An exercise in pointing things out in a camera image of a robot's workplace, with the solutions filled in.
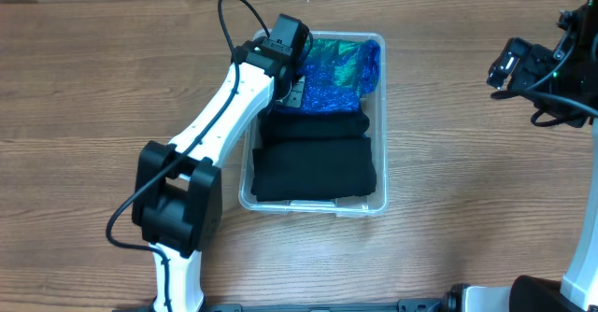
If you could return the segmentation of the small black cloth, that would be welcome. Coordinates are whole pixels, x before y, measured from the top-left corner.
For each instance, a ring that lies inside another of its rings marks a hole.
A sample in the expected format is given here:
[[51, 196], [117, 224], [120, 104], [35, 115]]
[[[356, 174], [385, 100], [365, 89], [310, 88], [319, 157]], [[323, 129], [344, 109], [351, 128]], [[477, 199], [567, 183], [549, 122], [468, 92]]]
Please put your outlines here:
[[264, 141], [345, 139], [362, 136], [370, 120], [361, 111], [333, 114], [286, 114], [272, 112], [261, 120]]

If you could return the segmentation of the shiny blue sequin cloth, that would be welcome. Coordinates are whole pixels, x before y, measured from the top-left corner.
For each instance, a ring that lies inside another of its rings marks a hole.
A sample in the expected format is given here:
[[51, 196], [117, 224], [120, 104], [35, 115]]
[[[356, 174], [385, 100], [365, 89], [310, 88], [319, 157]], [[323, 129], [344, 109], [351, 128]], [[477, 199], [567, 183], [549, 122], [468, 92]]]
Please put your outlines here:
[[356, 112], [361, 98], [374, 92], [380, 78], [381, 47], [364, 42], [318, 38], [300, 67], [305, 79], [299, 107], [276, 106], [288, 114]]

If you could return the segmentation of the long black cloth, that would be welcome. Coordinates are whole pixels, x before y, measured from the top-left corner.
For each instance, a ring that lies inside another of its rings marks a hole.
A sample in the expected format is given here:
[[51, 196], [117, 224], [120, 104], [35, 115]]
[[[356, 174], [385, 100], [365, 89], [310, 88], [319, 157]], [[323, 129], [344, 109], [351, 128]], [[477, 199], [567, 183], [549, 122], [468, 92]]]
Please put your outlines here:
[[251, 193], [259, 202], [332, 200], [376, 191], [371, 140], [288, 141], [253, 151]]

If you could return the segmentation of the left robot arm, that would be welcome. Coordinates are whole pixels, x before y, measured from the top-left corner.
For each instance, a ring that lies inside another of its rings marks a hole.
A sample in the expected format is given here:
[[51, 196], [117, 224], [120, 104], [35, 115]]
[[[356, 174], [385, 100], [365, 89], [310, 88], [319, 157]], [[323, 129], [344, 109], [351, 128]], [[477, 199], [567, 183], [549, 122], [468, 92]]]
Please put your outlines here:
[[221, 168], [251, 122], [291, 93], [312, 41], [305, 24], [279, 15], [266, 35], [234, 48], [225, 81], [191, 125], [142, 149], [132, 221], [154, 254], [153, 310], [200, 310], [201, 253], [222, 215]]

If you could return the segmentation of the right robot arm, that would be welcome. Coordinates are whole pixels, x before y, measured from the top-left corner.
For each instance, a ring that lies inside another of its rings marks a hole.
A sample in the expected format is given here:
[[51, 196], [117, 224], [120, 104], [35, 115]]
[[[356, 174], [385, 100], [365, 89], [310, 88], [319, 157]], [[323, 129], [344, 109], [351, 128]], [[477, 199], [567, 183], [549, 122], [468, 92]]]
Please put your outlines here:
[[364, 20], [388, 46], [390, 206], [363, 222], [311, 220], [292, 245], [289, 302], [389, 302], [458, 282], [562, 276], [588, 196], [588, 128], [537, 128], [532, 104], [491, 99], [513, 36], [553, 47], [585, 0], [385, 0]]

